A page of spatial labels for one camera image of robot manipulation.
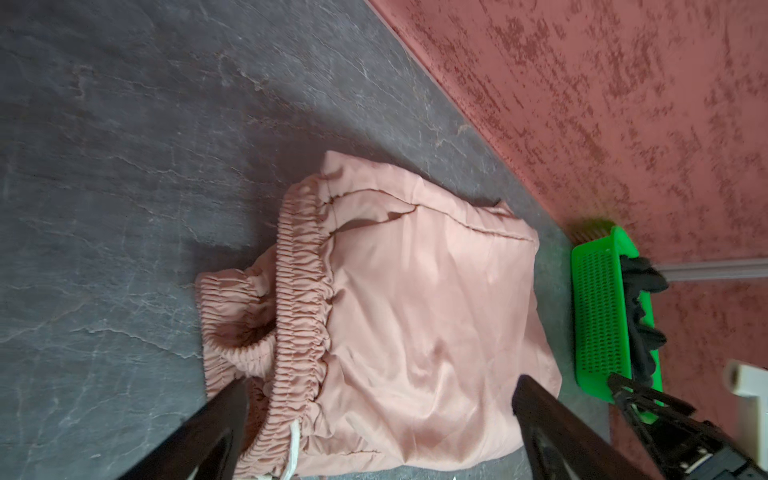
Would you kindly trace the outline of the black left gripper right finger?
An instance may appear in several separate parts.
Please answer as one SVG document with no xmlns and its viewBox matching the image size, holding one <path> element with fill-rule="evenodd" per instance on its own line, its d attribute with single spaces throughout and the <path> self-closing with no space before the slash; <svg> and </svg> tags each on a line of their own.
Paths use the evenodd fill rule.
<svg viewBox="0 0 768 480">
<path fill-rule="evenodd" d="M 534 479 L 646 479 L 529 375 L 512 397 Z"/>
</svg>

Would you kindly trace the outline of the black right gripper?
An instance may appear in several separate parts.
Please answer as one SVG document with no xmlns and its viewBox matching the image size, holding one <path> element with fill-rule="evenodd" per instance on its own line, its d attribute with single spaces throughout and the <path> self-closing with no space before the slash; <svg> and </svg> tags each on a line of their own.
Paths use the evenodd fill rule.
<svg viewBox="0 0 768 480">
<path fill-rule="evenodd" d="M 672 479 L 766 479 L 745 451 L 709 421 L 693 421 L 688 402 L 613 373 L 614 405 L 662 474 Z"/>
</svg>

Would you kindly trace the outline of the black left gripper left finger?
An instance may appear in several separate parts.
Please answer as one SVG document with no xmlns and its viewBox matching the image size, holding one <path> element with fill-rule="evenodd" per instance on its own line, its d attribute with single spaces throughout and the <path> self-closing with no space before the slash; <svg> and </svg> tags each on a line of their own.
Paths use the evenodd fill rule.
<svg viewBox="0 0 768 480">
<path fill-rule="evenodd" d="M 236 379 L 121 478 L 232 479 L 248 412 L 247 381 Z"/>
</svg>

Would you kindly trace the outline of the pink shorts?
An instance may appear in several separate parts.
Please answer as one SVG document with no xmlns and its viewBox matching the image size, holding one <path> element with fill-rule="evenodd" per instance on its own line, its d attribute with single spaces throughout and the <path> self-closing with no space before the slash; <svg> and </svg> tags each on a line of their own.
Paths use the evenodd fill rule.
<svg viewBox="0 0 768 480">
<path fill-rule="evenodd" d="M 236 477 L 452 471 L 518 450 L 518 379 L 562 384 L 538 248 L 505 204 L 328 152 L 285 194 L 272 247 L 196 280 L 208 395 L 248 383 Z"/>
</svg>

